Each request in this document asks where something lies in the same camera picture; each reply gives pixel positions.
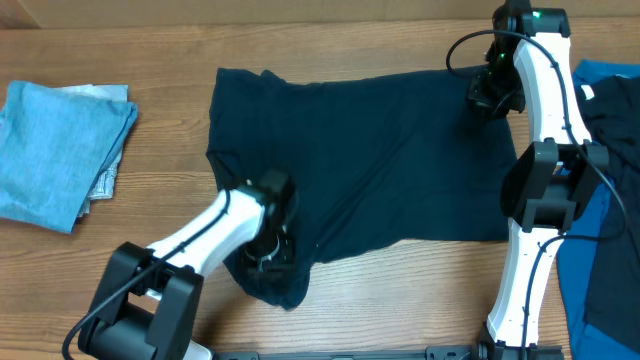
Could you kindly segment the dark navy t-shirt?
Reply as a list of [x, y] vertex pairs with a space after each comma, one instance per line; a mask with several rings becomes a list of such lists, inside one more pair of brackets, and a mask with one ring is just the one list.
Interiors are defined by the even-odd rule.
[[251, 275], [235, 252], [225, 262], [234, 280], [289, 310], [317, 262], [402, 239], [506, 239], [500, 190], [516, 152], [505, 119], [468, 107], [468, 86], [444, 70], [299, 85], [219, 69], [207, 149], [217, 182], [277, 169], [298, 196], [292, 271]]

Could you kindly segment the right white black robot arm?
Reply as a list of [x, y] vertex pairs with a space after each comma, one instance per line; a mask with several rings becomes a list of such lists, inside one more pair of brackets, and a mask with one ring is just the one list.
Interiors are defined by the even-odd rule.
[[530, 144], [502, 183], [500, 207], [510, 234], [486, 323], [488, 346], [533, 352], [551, 266], [603, 180], [609, 154], [593, 143], [579, 112], [566, 11], [507, 1], [492, 25], [487, 65], [472, 76], [466, 101], [487, 119], [526, 112]]

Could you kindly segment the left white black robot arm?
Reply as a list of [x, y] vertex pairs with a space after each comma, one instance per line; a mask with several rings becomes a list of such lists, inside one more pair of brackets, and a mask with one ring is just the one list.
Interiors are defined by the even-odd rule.
[[96, 359], [210, 360], [193, 341], [205, 279], [232, 254], [242, 273], [275, 281], [294, 270], [287, 225], [297, 203], [291, 176], [267, 171], [224, 190], [204, 212], [146, 248], [112, 254], [87, 315], [65, 343]]

